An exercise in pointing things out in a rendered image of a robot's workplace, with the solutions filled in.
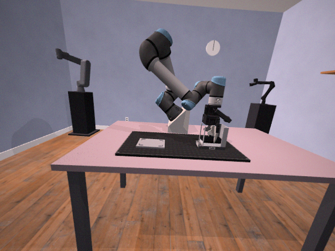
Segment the white rectangular frame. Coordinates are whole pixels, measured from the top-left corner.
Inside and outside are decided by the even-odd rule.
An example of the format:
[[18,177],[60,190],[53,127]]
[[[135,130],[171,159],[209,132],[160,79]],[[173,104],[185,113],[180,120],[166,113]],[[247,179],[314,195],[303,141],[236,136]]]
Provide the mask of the white rectangular frame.
[[136,148],[165,149],[165,140],[139,139]]

